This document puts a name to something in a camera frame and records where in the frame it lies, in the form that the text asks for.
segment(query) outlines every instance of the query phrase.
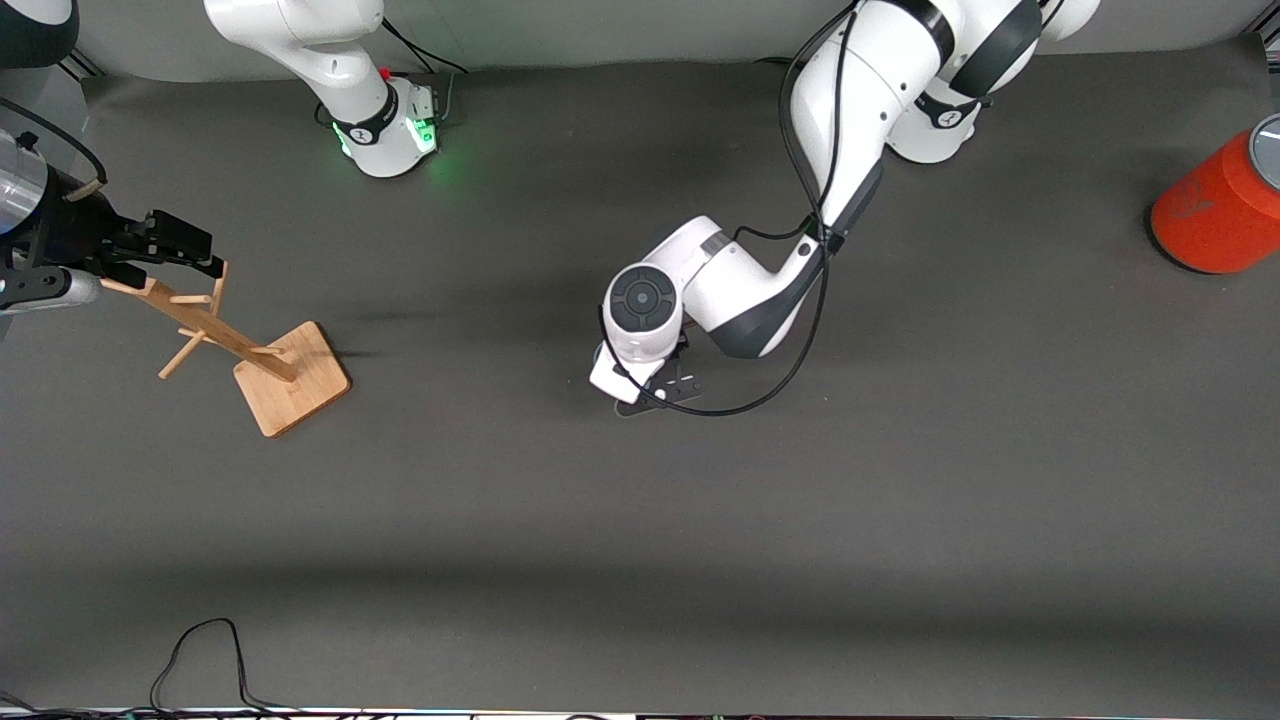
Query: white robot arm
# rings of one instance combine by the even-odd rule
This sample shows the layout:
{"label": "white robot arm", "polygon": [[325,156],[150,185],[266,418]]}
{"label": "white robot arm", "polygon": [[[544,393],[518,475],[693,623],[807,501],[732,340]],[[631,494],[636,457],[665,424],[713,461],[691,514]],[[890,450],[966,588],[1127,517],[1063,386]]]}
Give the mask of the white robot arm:
{"label": "white robot arm", "polygon": [[965,0],[965,32],[938,77],[893,126],[888,145],[913,163],[941,163],[973,137],[987,97],[1027,67],[1042,37],[1075,35],[1101,0]]}
{"label": "white robot arm", "polygon": [[227,40],[289,68],[334,118],[343,152],[366,174],[408,172],[436,147],[429,88],[384,78],[355,41],[383,22],[383,0],[205,0]]}
{"label": "white robot arm", "polygon": [[[847,13],[828,23],[790,99],[796,138],[822,188],[813,223],[819,232],[810,233],[818,237],[803,236],[782,268],[771,273],[712,219],[690,220],[609,283],[602,305],[605,342],[596,350],[591,383],[622,402],[636,402],[637,386],[673,352],[684,314],[731,357],[769,354],[876,192],[891,131],[896,133],[909,114],[919,114],[919,99],[938,77],[950,74],[954,81],[952,70],[966,67],[961,61],[957,68],[952,58],[978,56],[986,74],[1002,64],[986,91],[993,90],[1025,65],[1042,26],[1055,33],[1074,32],[1097,3],[861,0],[851,5],[852,24]],[[1016,5],[1012,12],[1011,5]],[[1025,9],[1016,22],[1007,20],[1027,6],[1036,9],[1034,23],[1025,22]],[[993,35],[1001,40],[986,42]],[[966,47],[986,50],[979,56]]]}

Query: wooden stand base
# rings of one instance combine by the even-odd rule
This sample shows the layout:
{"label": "wooden stand base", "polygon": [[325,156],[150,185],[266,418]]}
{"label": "wooden stand base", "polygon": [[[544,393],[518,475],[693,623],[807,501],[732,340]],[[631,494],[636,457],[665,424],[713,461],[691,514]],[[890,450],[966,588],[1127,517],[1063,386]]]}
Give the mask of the wooden stand base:
{"label": "wooden stand base", "polygon": [[334,357],[320,325],[303,323],[269,347],[280,348],[283,352],[276,357],[297,370],[293,382],[279,380],[248,361],[236,365],[236,382],[264,436],[283,434],[351,389],[351,379]]}

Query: round joint cap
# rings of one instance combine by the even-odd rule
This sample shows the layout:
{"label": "round joint cap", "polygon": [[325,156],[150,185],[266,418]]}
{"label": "round joint cap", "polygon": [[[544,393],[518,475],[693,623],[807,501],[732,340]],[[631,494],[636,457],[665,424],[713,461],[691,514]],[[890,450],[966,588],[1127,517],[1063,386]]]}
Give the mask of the round joint cap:
{"label": "round joint cap", "polygon": [[660,328],[676,313],[676,286],[658,268],[631,268],[609,291],[609,314],[626,332]]}

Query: red canister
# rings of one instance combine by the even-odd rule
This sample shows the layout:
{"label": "red canister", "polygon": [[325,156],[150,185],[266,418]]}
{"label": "red canister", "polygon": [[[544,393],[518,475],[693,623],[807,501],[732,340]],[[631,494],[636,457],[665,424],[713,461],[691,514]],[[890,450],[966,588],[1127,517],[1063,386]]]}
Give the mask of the red canister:
{"label": "red canister", "polygon": [[1280,249],[1280,114],[1161,195],[1151,231],[1175,261],[1202,273],[1238,273]]}

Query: black table surface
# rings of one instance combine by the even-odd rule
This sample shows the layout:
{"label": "black table surface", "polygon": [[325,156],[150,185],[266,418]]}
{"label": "black table surface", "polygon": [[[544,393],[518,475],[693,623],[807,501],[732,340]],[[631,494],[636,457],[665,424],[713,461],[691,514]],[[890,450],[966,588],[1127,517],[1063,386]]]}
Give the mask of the black table surface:
{"label": "black table surface", "polygon": [[[0,685],[133,705],[230,615],[294,705],[1275,716],[1280,261],[1190,274],[1142,223],[1268,113],[1258,40],[1038,58],[954,160],[886,159],[786,393],[620,420],[586,382],[613,273],[698,214],[805,211],[781,74],[461,76],[389,181],[300,82],[86,83],[115,206],[212,232],[223,315],[320,322],[355,388],[268,441],[229,355],[156,379],[184,338],[142,304],[19,318]],[[695,333],[700,402],[801,337],[744,363]],[[233,702],[228,638],[168,691]]]}

